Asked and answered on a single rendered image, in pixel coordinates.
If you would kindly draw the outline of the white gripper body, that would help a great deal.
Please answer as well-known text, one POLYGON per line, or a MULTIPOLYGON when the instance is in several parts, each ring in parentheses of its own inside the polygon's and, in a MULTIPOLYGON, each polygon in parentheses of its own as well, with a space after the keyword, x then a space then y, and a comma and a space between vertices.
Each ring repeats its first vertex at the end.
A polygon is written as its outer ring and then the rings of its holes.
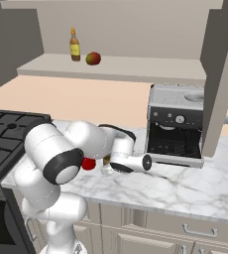
POLYGON ((114 173, 114 170, 110 165, 104 165, 101 169, 100 172, 104 176, 110 176, 114 173))

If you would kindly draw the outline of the red mug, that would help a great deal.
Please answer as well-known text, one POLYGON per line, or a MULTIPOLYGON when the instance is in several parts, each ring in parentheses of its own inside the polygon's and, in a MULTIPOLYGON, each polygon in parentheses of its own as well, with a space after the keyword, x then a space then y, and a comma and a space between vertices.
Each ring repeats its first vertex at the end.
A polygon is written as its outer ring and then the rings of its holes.
POLYGON ((85 171, 91 171, 96 167, 96 160, 90 158, 83 158, 81 166, 85 171))

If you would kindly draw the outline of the amber honey bottle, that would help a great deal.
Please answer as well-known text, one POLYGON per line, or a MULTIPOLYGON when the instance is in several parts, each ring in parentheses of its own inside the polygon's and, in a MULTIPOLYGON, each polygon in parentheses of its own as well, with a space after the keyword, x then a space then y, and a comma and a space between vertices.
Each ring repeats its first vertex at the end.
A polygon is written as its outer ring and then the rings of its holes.
POLYGON ((74 62, 79 62, 80 61, 80 44, 79 44, 79 41, 76 37, 74 28, 70 29, 70 34, 71 34, 71 38, 70 38, 70 42, 69 42, 70 56, 74 62))

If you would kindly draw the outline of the beige cabinet door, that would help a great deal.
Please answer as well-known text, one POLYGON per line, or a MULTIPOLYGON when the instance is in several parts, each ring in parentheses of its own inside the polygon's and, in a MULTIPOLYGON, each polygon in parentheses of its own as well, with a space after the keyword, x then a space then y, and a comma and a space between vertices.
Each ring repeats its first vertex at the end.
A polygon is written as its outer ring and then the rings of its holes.
POLYGON ((43 52, 37 11, 3 9, 0 0, 0 86, 18 75, 18 67, 43 52))
POLYGON ((228 0, 209 11, 200 61, 206 73, 202 155, 213 157, 228 110, 228 0))

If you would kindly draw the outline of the beige cupboard door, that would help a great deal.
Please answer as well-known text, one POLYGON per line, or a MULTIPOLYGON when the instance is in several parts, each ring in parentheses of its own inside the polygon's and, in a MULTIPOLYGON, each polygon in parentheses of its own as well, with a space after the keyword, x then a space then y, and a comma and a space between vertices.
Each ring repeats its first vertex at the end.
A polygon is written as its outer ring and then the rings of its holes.
POLYGON ((202 242, 195 242, 192 247, 191 254, 200 254, 199 248, 205 249, 205 254, 228 254, 228 247, 219 245, 204 244, 202 242))
POLYGON ((75 223, 77 239, 84 245, 87 254, 103 254, 101 226, 89 222, 75 223))
POLYGON ((181 245, 191 253, 193 242, 132 229, 102 227, 104 254, 182 254, 181 245))

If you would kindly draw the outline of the beige drawer front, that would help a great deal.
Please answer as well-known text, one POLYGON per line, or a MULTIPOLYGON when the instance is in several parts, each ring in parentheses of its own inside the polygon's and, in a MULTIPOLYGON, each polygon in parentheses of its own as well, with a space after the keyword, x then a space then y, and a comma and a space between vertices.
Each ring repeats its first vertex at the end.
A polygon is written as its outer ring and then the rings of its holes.
POLYGON ((187 237, 194 237, 198 239, 206 239, 218 241, 220 243, 228 243, 228 224, 213 222, 208 220, 201 220, 190 217, 182 217, 170 214, 159 213, 155 211, 147 212, 146 227, 157 231, 164 231, 173 234, 179 234, 187 237), (216 238, 209 238, 187 234, 183 231, 182 224, 187 223, 190 230, 211 232, 211 228, 218 229, 218 236, 216 238))

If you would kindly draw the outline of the silver espresso machine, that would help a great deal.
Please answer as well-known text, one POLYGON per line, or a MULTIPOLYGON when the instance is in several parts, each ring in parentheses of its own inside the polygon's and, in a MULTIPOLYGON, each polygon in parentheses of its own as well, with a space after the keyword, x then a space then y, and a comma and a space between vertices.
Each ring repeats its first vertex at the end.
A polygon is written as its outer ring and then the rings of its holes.
POLYGON ((203 88, 152 84, 145 152, 156 163, 202 168, 203 88))

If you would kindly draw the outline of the black gas hob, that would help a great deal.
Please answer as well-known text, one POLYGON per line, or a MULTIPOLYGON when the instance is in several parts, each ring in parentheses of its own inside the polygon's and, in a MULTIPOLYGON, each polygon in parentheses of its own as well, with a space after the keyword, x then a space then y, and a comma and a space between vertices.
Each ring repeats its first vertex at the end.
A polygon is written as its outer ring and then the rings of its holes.
POLYGON ((0 180, 25 154, 24 131, 37 120, 51 120, 43 113, 10 111, 0 109, 0 180))

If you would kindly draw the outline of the red green mango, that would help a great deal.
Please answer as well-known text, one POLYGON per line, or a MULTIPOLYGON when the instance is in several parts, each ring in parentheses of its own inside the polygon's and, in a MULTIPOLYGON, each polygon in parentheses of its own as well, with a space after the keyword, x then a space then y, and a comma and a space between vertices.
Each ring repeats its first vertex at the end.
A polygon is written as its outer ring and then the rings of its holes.
POLYGON ((97 65, 101 62, 101 55, 97 52, 91 52, 86 56, 85 61, 89 65, 97 65))

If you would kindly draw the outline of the black oven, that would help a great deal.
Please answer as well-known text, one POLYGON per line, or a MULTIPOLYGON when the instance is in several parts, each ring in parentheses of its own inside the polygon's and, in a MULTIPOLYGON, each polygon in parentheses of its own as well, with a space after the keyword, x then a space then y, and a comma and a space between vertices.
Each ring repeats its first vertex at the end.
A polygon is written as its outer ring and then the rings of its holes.
POLYGON ((1 186, 0 254, 36 254, 13 191, 1 186))

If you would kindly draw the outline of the beige open wall cabinet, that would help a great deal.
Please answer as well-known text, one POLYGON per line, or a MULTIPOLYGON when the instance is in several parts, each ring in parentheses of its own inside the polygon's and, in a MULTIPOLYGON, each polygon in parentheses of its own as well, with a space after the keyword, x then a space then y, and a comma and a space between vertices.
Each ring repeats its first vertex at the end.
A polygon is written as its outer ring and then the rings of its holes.
POLYGON ((24 75, 202 86, 200 61, 210 10, 223 0, 2 0, 3 9, 35 9, 44 52, 18 67, 24 75), (70 56, 70 29, 80 61, 70 56), (97 65, 86 63, 91 52, 97 65))

